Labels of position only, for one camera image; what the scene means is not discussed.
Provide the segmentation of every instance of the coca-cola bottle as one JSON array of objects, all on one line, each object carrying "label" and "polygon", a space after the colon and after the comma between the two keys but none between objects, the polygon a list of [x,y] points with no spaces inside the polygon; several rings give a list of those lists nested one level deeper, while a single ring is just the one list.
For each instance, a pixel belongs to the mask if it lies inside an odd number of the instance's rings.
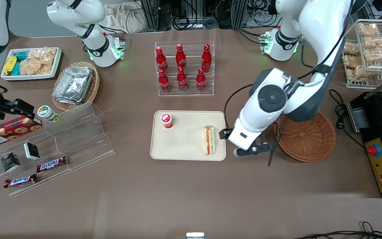
[{"label": "coca-cola bottle", "polygon": [[159,70],[159,85],[162,92],[172,91],[169,84],[169,78],[165,75],[165,71],[163,69]]},{"label": "coca-cola bottle", "polygon": [[184,68],[182,66],[178,67],[178,86],[181,92],[185,92],[188,90],[187,76],[184,73]]},{"label": "coca-cola bottle", "polygon": [[169,72],[169,67],[167,65],[167,59],[165,55],[163,54],[162,48],[161,47],[156,47],[156,62],[157,62],[157,67],[158,69],[162,69],[165,71],[165,73]]},{"label": "coca-cola bottle", "polygon": [[204,45],[204,51],[201,55],[201,68],[203,68],[204,72],[209,72],[210,65],[212,64],[212,54],[210,53],[210,45]]},{"label": "coca-cola bottle", "polygon": [[178,67],[183,67],[184,72],[187,72],[187,58],[183,51],[183,47],[181,44],[176,45],[176,65]]},{"label": "coca-cola bottle", "polygon": [[203,68],[198,69],[197,81],[197,91],[203,93],[206,91],[206,76],[204,75]]}]

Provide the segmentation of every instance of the small black box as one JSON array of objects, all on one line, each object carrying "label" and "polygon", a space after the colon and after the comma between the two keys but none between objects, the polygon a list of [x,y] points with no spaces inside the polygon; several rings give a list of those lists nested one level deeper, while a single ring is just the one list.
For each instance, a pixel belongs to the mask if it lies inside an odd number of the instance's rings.
[{"label": "small black box", "polygon": [[20,166],[19,159],[15,153],[9,153],[1,159],[5,172],[11,172]]},{"label": "small black box", "polygon": [[33,160],[39,159],[38,147],[36,147],[36,145],[28,142],[24,144],[24,147],[26,152],[26,158]]}]

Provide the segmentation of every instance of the wicker basket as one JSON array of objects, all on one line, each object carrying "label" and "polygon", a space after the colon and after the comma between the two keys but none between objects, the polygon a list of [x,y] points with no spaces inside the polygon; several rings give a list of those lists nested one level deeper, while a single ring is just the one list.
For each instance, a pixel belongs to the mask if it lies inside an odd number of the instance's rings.
[{"label": "wicker basket", "polygon": [[[92,82],[89,86],[89,89],[88,89],[87,95],[85,97],[84,103],[94,101],[95,96],[97,96],[98,87],[100,86],[100,76],[98,75],[97,69],[92,64],[90,64],[88,62],[82,62],[82,61],[73,63],[70,66],[77,66],[77,67],[86,66],[86,67],[93,70],[94,74],[92,75],[92,79],[91,79]],[[57,78],[54,89],[57,87],[57,85],[60,81],[60,78],[66,69],[67,69],[67,67],[59,74],[59,77]],[[54,98],[53,98],[53,102],[54,102],[55,106],[57,106],[58,109],[62,109],[65,111],[73,109],[76,106],[78,106],[78,105],[74,105],[74,104],[61,103],[61,102],[56,101]]]},{"label": "wicker basket", "polygon": [[[274,128],[277,139],[279,123],[278,118]],[[295,122],[284,116],[279,145],[290,157],[302,162],[319,162],[333,152],[335,142],[334,127],[323,113],[319,112],[313,119],[304,122]]]}]

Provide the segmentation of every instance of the yellow control panel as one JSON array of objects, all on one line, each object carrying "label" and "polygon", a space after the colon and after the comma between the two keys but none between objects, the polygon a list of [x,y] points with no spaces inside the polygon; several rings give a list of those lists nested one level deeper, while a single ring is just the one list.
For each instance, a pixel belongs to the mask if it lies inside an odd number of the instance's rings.
[{"label": "yellow control panel", "polygon": [[382,144],[380,139],[374,139],[365,143],[365,148],[368,152],[379,190],[382,192]]}]

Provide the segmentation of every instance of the brown tabletop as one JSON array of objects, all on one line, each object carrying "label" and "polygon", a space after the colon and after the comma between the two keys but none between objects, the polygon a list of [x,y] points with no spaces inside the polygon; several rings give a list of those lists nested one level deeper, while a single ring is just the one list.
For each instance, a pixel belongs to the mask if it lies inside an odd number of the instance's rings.
[{"label": "brown tabletop", "polygon": [[[158,97],[155,42],[207,39],[216,41],[215,95]],[[61,69],[90,61],[78,37],[14,37],[9,49],[43,46],[63,50]],[[0,181],[0,239],[184,238],[194,231],[205,232],[208,239],[285,239],[360,230],[359,221],[382,231],[382,199],[367,156],[339,130],[334,152],[318,163],[299,163],[278,148],[267,167],[267,153],[236,158],[230,142],[221,162],[150,157],[157,110],[222,111],[228,96],[253,83],[264,69],[278,67],[294,76],[309,71],[302,66],[300,53],[286,62],[274,61],[232,30],[133,35],[123,61],[97,68],[101,84],[94,103],[105,114],[103,128],[116,153],[18,197],[9,197]],[[305,55],[306,63],[316,62],[309,47]],[[54,81],[0,83],[10,90],[7,99],[18,97],[35,107],[53,105]],[[345,102],[363,92],[344,83],[343,68],[338,67],[329,87]],[[240,92],[229,102],[229,123],[235,121],[247,93]],[[335,105],[326,94],[321,111],[333,124]],[[272,142],[272,126],[266,134]]]}]

